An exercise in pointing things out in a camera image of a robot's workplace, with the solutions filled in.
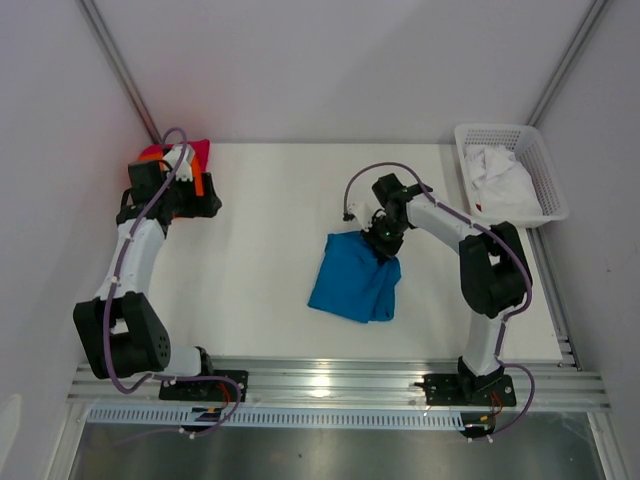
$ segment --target gray wall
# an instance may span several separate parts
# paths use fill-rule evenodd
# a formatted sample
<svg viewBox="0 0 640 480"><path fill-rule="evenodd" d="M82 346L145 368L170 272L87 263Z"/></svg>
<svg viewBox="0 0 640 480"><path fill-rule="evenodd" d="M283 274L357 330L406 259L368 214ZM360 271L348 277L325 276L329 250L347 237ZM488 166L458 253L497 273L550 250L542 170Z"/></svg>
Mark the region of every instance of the gray wall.
<svg viewBox="0 0 640 480"><path fill-rule="evenodd" d="M640 2L615 0L542 132L572 209L545 229L581 360L640 476Z"/></svg>
<svg viewBox="0 0 640 480"><path fill-rule="evenodd" d="M159 127L221 141L451 141L522 123L590 0L110 0Z"/></svg>
<svg viewBox="0 0 640 480"><path fill-rule="evenodd" d="M2 478L36 479L80 358L71 320L115 245L146 138L71 0L0 7L0 402L23 396Z"/></svg>

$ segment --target plastic laundry basket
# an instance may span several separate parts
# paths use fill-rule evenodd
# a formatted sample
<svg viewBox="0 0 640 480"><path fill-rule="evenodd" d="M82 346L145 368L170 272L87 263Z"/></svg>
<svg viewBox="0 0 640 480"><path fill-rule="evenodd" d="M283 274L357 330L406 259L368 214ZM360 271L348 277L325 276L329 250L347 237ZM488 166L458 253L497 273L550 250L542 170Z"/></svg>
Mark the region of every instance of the plastic laundry basket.
<svg viewBox="0 0 640 480"><path fill-rule="evenodd" d="M517 227L535 228L552 220L564 220L569 216L569 206L560 187L558 175L538 130L523 125L469 123L458 125L455 129L455 137L464 188L474 217L489 223L508 221ZM468 145L504 145L512 150L516 154L516 159L531 175L538 202L542 207L542 215L514 215L498 218L478 210L475 202L471 201L472 185L467 172L467 162L464 160Z"/></svg>

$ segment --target blue cloth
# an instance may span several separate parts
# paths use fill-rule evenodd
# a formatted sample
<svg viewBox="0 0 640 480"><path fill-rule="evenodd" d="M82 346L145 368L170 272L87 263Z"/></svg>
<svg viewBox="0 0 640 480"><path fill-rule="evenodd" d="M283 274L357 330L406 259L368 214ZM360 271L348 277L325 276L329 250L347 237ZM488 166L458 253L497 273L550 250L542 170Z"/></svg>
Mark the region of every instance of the blue cloth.
<svg viewBox="0 0 640 480"><path fill-rule="evenodd" d="M329 234L309 307L361 323L393 318L400 262L378 264L360 232Z"/></svg>

